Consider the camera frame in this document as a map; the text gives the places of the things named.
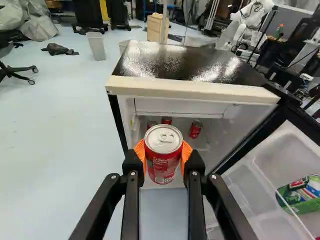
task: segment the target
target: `white cup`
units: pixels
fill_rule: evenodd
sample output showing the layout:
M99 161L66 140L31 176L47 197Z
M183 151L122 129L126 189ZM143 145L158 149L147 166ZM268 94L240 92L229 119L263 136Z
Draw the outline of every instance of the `white cup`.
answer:
M87 32L89 45L96 61L106 60L104 36L101 32Z

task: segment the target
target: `soda can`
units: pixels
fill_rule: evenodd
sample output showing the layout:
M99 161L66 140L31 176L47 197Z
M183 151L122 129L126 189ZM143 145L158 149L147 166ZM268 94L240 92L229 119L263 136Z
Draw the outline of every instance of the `soda can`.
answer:
M148 122L146 123L146 129L148 130L149 128L158 125L158 122L156 120L148 120Z
M189 137L196 139L199 136L201 129L202 123L199 120L193 121L190 126Z
M168 124L171 125L172 117L171 116L163 116L161 119L161 124Z
M144 149L149 177L157 184L174 180L182 151L183 136L174 126L152 126L144 136Z

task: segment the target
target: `orange gripper pad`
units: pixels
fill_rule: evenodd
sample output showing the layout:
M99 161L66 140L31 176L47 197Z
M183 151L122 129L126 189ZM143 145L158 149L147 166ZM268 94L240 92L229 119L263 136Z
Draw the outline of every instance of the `orange gripper pad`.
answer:
M183 140L182 142L182 151L181 151L181 159L180 159L180 170L181 175L184 177L185 163L188 161L192 152L192 147Z
M141 139L133 148L136 155L140 159L143 165L143 174L146 175L147 163L146 163L146 153L145 153L145 140Z

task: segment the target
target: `fridge door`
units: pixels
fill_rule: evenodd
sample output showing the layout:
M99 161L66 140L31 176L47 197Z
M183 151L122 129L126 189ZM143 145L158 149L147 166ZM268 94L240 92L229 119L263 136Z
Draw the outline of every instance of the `fridge door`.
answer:
M259 239L320 237L319 144L313 118L280 106L214 169Z

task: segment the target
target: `wooden box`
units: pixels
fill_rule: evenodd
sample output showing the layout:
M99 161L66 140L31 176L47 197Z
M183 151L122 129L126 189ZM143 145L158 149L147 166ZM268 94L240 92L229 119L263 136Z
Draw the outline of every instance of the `wooden box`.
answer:
M146 39L152 42L160 42L161 39L161 26L162 26L162 14L154 13L147 17L147 31ZM165 20L165 29L164 29L164 41L167 43L168 40L168 29L169 29L169 19Z

